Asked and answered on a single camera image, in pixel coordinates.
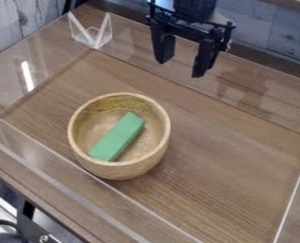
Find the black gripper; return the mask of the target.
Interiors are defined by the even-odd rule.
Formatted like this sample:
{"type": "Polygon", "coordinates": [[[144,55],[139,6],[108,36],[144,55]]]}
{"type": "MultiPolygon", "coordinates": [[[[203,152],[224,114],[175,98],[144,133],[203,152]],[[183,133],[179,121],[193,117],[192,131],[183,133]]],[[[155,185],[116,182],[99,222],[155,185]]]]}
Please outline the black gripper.
{"type": "Polygon", "coordinates": [[[235,22],[218,13],[216,0],[147,0],[147,5],[145,22],[157,63],[173,57],[175,37],[181,37],[199,43],[191,77],[201,77],[212,68],[218,51],[230,48],[235,22]]]}

